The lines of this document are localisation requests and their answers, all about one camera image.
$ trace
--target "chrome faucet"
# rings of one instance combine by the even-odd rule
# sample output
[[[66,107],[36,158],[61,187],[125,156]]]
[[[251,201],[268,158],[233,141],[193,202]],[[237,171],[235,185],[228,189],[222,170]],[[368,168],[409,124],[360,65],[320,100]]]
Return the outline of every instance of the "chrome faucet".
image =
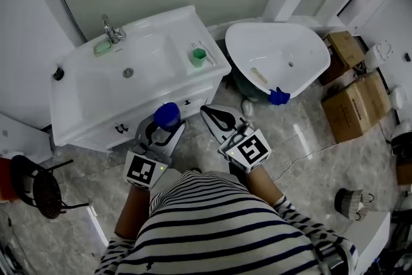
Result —
[[[109,18],[106,14],[102,15],[102,20],[104,32],[106,33],[106,35],[108,35],[113,44],[117,44],[119,41],[124,40],[126,38],[126,33],[123,30],[123,28],[120,28],[118,31],[113,29],[113,27],[110,24]]]

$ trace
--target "black chair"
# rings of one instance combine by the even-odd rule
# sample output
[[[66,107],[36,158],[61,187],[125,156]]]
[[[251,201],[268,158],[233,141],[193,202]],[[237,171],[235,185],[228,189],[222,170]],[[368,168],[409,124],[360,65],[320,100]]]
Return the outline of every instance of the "black chair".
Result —
[[[10,162],[10,179],[15,193],[24,203],[38,208],[41,214],[49,219],[66,213],[62,211],[65,209],[88,206],[89,203],[68,206],[62,201],[60,187],[53,171],[70,163],[73,163],[73,160],[45,169],[24,156],[14,156]],[[32,185],[28,184],[28,178],[33,180]]]

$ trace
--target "white vanity cabinet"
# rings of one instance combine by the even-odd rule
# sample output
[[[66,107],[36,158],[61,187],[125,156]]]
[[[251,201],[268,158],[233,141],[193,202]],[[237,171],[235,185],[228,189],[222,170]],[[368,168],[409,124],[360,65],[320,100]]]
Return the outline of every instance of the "white vanity cabinet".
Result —
[[[73,144],[107,152],[134,139],[139,123],[162,104],[174,102],[185,119],[212,102],[230,64],[193,6],[129,23],[126,39],[96,57],[101,35],[55,63],[50,112],[56,146]],[[209,61],[191,63],[195,48]]]

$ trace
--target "green soap dish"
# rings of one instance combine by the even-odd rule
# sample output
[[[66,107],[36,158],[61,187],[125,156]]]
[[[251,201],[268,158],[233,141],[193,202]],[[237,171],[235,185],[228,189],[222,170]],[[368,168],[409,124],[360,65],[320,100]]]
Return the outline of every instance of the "green soap dish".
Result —
[[[203,63],[206,59],[206,51],[202,50],[201,48],[195,48],[192,52],[192,55],[192,64],[196,68],[200,68],[201,66],[203,66]]]
[[[106,52],[110,51],[111,49],[111,41],[110,39],[105,39],[103,41],[99,41],[95,47],[93,48],[93,51],[95,53],[95,57],[99,57]]]

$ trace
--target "green cup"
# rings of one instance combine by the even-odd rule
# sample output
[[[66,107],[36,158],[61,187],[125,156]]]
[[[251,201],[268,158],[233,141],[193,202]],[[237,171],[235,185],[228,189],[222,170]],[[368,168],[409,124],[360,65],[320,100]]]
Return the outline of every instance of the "green cup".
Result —
[[[202,50],[201,48],[196,48],[193,50],[192,55],[192,64],[196,68],[200,68],[201,66],[203,66],[203,63],[206,59],[206,51]]]

